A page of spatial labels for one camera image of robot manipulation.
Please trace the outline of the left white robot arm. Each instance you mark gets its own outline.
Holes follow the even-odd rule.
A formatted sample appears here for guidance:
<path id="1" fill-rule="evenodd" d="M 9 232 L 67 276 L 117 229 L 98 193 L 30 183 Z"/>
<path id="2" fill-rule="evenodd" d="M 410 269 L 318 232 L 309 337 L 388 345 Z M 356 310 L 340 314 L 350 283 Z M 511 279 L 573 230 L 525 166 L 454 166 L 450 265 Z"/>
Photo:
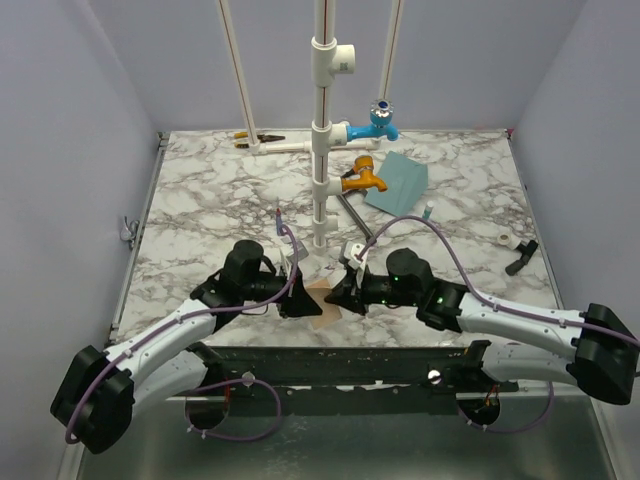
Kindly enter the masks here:
<path id="1" fill-rule="evenodd" d="M 143 407 L 188 390 L 214 393 L 222 372 L 193 347 L 238 315 L 270 305 L 284 318 L 321 314 L 303 284 L 298 244 L 289 246 L 292 254 L 274 266 L 258 242 L 240 240 L 223 266 L 167 317 L 104 350 L 89 345 L 78 351 L 50 407 L 66 443 L 102 453 Z"/>

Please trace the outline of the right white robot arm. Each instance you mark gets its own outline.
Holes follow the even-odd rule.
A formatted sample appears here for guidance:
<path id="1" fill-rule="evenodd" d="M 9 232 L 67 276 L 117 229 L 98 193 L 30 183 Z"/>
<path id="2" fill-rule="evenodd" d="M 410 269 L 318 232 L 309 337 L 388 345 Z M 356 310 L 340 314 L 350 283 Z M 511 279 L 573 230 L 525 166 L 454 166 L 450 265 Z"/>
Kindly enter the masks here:
<path id="1" fill-rule="evenodd" d="M 386 258 L 384 275 L 346 254 L 342 280 L 325 300 L 364 315 L 372 305 L 412 307 L 415 316 L 438 331 L 501 337 L 482 357 L 464 362 L 460 379 L 480 392 L 494 381 L 557 382 L 613 405 L 632 399 L 639 342 L 608 307 L 545 309 L 504 301 L 463 284 L 434 276 L 428 261 L 408 248 Z"/>

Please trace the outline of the grey metal rod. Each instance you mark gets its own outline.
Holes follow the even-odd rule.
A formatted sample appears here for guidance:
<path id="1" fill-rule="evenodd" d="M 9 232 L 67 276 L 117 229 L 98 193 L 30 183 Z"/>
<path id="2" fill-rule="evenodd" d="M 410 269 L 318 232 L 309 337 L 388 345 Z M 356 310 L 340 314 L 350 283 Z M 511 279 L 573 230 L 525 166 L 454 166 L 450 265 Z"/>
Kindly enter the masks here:
<path id="1" fill-rule="evenodd" d="M 363 218 L 359 215 L 359 213 L 355 210 L 355 208 L 351 205 L 345 195 L 337 196 L 338 202 L 345 209 L 348 216 L 354 221 L 356 226 L 359 228 L 360 232 L 364 235 L 366 240 L 370 240 L 373 237 L 373 232 L 366 225 Z"/>

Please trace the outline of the blue pen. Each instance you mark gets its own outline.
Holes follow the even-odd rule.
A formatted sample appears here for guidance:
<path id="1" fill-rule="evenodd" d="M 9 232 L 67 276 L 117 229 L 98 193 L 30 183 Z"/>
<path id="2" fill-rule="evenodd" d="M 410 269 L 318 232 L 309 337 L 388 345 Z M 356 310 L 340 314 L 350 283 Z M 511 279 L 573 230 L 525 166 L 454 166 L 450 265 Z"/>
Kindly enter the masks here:
<path id="1" fill-rule="evenodd" d="M 284 235 L 283 221 L 282 221 L 281 209 L 279 207 L 277 207 L 275 211 L 275 221 L 276 221 L 276 234 L 278 236 L 283 236 Z"/>

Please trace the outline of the green white glue stick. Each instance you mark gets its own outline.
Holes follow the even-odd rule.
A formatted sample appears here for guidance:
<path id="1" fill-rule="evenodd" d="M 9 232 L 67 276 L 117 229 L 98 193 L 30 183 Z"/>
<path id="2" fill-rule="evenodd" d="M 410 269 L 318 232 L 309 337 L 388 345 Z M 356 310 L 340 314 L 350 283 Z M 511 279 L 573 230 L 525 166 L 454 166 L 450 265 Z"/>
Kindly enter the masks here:
<path id="1" fill-rule="evenodd" d="M 425 220 L 429 220 L 434 210 L 434 207 L 435 207 L 435 203 L 433 201 L 428 201 L 423 210 L 422 218 Z"/>

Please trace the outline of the orange plastic faucet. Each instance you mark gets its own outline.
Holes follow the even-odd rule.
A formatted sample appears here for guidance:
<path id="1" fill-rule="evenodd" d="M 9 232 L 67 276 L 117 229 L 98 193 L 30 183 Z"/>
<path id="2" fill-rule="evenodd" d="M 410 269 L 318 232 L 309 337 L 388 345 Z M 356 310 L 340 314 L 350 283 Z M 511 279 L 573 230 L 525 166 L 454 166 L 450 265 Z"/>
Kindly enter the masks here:
<path id="1" fill-rule="evenodd" d="M 374 173 L 374 161 L 370 155 L 361 155 L 354 160 L 351 170 L 341 177 L 342 191 L 376 188 L 379 192 L 388 189 L 387 184 Z"/>

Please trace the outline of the white tape roll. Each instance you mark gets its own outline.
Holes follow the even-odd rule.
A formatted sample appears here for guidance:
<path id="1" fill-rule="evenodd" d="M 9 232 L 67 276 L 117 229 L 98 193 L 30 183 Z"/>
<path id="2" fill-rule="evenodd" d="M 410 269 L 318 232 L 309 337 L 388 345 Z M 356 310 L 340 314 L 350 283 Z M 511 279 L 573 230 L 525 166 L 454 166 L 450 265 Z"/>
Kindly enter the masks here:
<path id="1" fill-rule="evenodd" d="M 500 234 L 497 238 L 497 241 L 500 245 L 505 246 L 509 249 L 516 249 L 521 243 L 521 239 L 517 235 L 511 233 Z"/>

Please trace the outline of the blue plastic faucet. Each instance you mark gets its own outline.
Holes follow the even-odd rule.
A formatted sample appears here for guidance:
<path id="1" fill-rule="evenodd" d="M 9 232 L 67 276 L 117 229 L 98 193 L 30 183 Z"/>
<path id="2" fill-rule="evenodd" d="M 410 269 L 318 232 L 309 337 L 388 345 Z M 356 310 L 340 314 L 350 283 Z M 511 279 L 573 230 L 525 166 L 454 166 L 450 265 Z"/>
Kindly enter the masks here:
<path id="1" fill-rule="evenodd" d="M 347 141 L 386 137 L 395 141 L 399 137 L 398 129 L 392 124 L 394 106 L 389 99 L 381 98 L 372 102 L 369 110 L 369 124 L 366 126 L 347 126 Z"/>

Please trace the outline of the black metal base rail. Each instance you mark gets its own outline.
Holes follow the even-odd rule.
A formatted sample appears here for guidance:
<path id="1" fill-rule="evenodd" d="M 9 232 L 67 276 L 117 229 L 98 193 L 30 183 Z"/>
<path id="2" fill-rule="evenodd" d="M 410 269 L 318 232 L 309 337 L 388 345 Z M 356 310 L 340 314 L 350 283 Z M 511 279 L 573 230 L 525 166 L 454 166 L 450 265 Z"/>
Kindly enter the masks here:
<path id="1" fill-rule="evenodd" d="M 567 360 L 542 349 L 475 341 L 446 348 L 209 347 L 196 343 L 147 373 L 131 371 L 134 416 L 179 394 L 237 380 L 238 415 L 260 415 L 260 382 L 270 384 L 295 415 L 431 413 L 452 415 L 457 398 L 518 382 L 574 385 Z"/>

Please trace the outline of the orange handled pliers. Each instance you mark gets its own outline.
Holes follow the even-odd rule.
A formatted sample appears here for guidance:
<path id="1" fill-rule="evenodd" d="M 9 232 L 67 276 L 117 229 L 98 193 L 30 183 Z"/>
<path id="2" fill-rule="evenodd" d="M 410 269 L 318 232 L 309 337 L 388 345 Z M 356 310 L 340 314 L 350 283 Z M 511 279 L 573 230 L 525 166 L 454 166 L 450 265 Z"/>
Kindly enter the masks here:
<path id="1" fill-rule="evenodd" d="M 233 139 L 235 141 L 234 147 L 237 149 L 250 149 L 251 147 L 257 147 L 260 144 L 264 143 L 273 143 L 278 141 L 283 141 L 286 139 L 283 135 L 275 135 L 275 134 L 264 134 L 258 133 L 256 135 L 256 142 L 252 144 L 250 142 L 249 133 L 246 131 L 236 132 L 233 135 Z"/>

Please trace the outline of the white pvc pipe frame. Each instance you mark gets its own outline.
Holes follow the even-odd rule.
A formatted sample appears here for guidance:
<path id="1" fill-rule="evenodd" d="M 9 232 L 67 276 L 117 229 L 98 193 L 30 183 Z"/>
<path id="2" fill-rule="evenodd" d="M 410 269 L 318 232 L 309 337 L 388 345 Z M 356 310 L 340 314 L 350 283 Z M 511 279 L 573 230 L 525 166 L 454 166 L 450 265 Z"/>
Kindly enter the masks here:
<path id="1" fill-rule="evenodd" d="M 386 46 L 383 55 L 379 97 L 390 100 L 390 84 L 393 62 L 398 46 L 404 3 L 393 1 Z M 311 37 L 311 77 L 314 84 L 314 109 L 311 121 L 311 188 L 312 188 L 312 248 L 322 255 L 327 250 L 327 235 L 338 228 L 337 221 L 327 213 L 327 202 L 331 196 L 342 193 L 341 178 L 329 176 L 330 153 L 336 149 L 364 148 L 375 150 L 381 138 L 347 141 L 346 127 L 349 124 L 331 121 L 330 96 L 335 78 L 352 74 L 355 70 L 356 52 L 351 44 L 340 44 L 335 37 L 336 3 L 316 1 L 314 3 L 314 29 Z"/>

